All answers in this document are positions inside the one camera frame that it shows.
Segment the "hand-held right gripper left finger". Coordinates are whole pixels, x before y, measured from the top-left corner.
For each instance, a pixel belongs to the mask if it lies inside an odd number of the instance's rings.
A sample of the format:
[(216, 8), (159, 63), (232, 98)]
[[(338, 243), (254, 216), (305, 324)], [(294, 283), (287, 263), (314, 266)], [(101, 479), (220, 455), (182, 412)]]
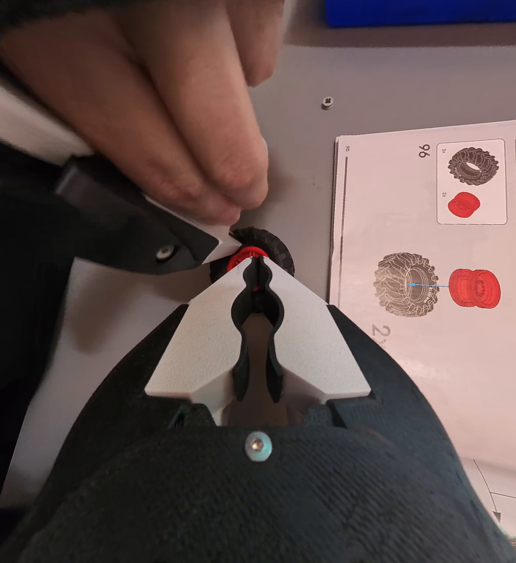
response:
[(145, 387), (149, 396), (203, 404), (226, 425), (246, 395), (250, 361), (242, 325), (252, 314), (257, 258), (247, 258), (192, 299)]

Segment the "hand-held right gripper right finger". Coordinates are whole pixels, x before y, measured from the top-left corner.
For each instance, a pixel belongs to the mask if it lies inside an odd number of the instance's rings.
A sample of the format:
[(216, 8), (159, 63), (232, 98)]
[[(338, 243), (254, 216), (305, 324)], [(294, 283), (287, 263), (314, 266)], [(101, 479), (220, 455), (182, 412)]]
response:
[(274, 366), (281, 369), (281, 399), (305, 416), (329, 400), (364, 398), (371, 387), (328, 304), (270, 258), (265, 288), (279, 307), (273, 332)]

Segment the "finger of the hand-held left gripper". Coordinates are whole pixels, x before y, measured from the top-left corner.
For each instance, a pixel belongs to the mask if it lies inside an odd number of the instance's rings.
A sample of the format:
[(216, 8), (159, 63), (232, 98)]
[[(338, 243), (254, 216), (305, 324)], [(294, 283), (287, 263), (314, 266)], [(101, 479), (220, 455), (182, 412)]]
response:
[(185, 214), (184, 212), (177, 212), (175, 210), (169, 209), (163, 206), (162, 204), (156, 202), (148, 195), (146, 196), (146, 200), (150, 204), (164, 210), (165, 212), (175, 216), (176, 218), (194, 226), (199, 231), (207, 235), (210, 235), (216, 239), (217, 242), (216, 246), (212, 251), (209, 251), (208, 253), (205, 254), (204, 256), (205, 259), (201, 261), (201, 264), (208, 264), (211, 263), (212, 261), (216, 261), (221, 258), (230, 256), (234, 254), (237, 250), (239, 250), (242, 244), (238, 240), (236, 240), (233, 235), (231, 235), (231, 232), (229, 230), (230, 228), (227, 226), (207, 224), (200, 219)]

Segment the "red toy wheel rim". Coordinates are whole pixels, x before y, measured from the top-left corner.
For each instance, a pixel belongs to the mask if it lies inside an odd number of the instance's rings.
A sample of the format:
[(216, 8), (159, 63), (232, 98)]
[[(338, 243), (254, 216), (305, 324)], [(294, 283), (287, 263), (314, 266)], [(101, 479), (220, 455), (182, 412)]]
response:
[(255, 245), (242, 246), (236, 253), (229, 257), (226, 272), (229, 272), (249, 258), (269, 257), (267, 252)]

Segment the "black toy tire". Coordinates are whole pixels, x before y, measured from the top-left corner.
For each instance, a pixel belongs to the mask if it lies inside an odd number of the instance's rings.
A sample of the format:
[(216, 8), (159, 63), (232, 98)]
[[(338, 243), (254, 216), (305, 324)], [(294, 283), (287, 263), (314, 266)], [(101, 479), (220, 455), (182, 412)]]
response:
[[(269, 259), (281, 267), (284, 271), (291, 276), (295, 275), (295, 264), (288, 247), (281, 241), (281, 239), (271, 232), (255, 227), (246, 227), (236, 229), (231, 232), (231, 235), (238, 240), (242, 246), (255, 245), (267, 252)], [(210, 281), (216, 282), (219, 278), (225, 275), (226, 266), (229, 257), (221, 258), (213, 261), (210, 264)]]

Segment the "person's left forearm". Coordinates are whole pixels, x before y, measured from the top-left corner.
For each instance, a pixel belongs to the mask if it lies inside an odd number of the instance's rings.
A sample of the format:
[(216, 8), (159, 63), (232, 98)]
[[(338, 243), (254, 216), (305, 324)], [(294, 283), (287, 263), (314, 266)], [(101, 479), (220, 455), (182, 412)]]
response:
[(128, 1), (0, 1), (0, 35), (25, 23), (127, 4)]

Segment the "grey desk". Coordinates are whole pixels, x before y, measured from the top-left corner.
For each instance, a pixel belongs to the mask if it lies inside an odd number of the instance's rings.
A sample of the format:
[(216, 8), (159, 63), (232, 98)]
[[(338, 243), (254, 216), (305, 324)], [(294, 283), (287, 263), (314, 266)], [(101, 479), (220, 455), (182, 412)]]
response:
[[(426, 46), (285, 46), (274, 78), (254, 91), (270, 151), (270, 191), (242, 224), (273, 228), (290, 244), (297, 277), (326, 293), (333, 140), (516, 119), (516, 25), (421, 30)], [(333, 107), (322, 109), (325, 97)], [(70, 423), (101, 380), (117, 345), (132, 344), (157, 317), (203, 286), (203, 274), (163, 281), (77, 266), (63, 342), (24, 423), (1, 502), (29, 505)]]

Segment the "person's left hand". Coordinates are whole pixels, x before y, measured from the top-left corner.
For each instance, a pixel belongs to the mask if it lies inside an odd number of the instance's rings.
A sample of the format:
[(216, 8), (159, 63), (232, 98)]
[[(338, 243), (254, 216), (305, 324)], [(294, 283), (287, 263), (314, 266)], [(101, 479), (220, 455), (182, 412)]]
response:
[(163, 206), (232, 226), (268, 193), (249, 88), (274, 73), (284, 1), (151, 1), (12, 29), (0, 59)]

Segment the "white instruction booklet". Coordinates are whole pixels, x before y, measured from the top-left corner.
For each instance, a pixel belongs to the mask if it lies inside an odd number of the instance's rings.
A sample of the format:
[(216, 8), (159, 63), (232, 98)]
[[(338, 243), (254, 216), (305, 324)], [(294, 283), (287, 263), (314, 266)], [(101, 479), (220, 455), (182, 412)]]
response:
[(516, 538), (516, 121), (339, 136), (330, 303), (426, 396)]

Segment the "person's dark clothing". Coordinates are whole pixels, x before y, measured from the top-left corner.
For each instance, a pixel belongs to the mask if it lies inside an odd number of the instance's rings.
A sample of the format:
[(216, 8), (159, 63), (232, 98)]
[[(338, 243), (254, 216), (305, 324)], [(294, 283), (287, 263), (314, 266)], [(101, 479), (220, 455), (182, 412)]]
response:
[[(0, 259), (0, 493), (46, 369), (72, 263)], [(21, 517), (20, 510), (0, 509), (0, 546)]]

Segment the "blue plastic bin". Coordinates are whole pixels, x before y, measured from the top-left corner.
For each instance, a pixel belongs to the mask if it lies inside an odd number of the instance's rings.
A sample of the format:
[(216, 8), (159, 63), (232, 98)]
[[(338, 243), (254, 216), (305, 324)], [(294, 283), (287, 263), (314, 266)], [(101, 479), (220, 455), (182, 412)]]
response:
[(516, 23), (516, 1), (325, 1), (330, 27)]

